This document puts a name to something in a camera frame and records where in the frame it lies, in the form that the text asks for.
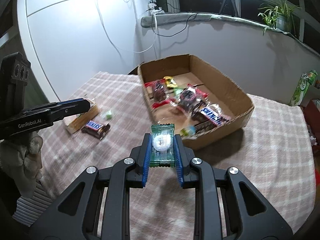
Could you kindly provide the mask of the gloved hand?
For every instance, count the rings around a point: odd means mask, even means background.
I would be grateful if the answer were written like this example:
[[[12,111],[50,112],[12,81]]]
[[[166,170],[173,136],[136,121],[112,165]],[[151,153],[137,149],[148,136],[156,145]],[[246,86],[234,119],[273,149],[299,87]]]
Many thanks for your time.
[[[1,169],[14,180],[22,197],[31,198],[42,178],[42,146],[37,132],[1,141]]]

